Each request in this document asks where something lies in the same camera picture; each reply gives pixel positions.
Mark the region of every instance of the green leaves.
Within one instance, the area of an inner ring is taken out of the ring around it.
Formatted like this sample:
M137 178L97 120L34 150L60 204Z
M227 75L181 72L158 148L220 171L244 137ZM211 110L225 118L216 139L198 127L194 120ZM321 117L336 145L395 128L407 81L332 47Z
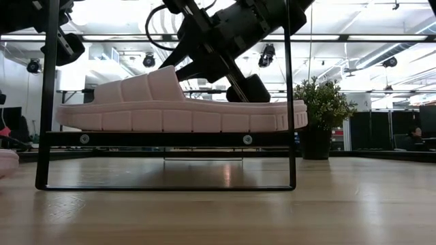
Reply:
M307 105L309 126L330 130L340 127L343 121L356 112L356 103L347 102L347 97L340 93L338 81L317 84L317 78L303 80L294 89L294 99L302 99Z

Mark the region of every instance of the screw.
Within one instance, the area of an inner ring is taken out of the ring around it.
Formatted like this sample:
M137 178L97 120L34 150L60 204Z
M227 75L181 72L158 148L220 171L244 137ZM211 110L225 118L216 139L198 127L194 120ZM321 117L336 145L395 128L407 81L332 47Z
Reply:
M88 135L82 135L82 136L80 136L80 143L82 143L82 144L88 144L88 143L89 143L89 136L88 136Z
M244 136L243 141L244 141L244 144L250 145L253 143L253 138L250 135L246 135L246 136Z

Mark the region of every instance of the metal stand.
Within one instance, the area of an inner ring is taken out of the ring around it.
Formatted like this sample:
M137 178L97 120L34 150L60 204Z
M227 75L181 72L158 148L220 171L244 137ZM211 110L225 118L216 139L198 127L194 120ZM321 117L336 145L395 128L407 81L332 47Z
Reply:
M294 106L292 98L292 68L289 16L285 28L285 55L288 99L288 125L283 133L134 133L134 132L51 132L53 97L55 93L55 65L57 57L57 25L59 0L49 1L47 54L44 61L42 87L40 148L35 186L45 191L292 191L296 188L294 154ZM281 147L289 146L290 183L285 186L49 186L48 168L52 146L133 146L133 147Z

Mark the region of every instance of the person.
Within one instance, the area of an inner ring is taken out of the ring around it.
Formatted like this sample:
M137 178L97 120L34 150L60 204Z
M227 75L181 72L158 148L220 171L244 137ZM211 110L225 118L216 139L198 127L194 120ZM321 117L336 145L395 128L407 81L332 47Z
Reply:
M422 141L422 130L418 126L410 128L408 137L405 138L403 145L408 151L428 151L428 148Z

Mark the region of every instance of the ceiling light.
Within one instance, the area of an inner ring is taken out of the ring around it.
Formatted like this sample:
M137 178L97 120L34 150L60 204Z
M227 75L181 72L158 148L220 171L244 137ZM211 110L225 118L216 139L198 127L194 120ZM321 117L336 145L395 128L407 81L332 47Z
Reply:
M292 40L298 41L328 41L328 40L338 40L339 35L293 35L291 36Z
M426 35L350 35L349 41L422 41Z
M84 41L124 41L124 42L137 42L148 41L149 39L145 35L83 35ZM153 37L154 40L162 40L161 35Z
M44 41L45 35L2 35L1 41Z

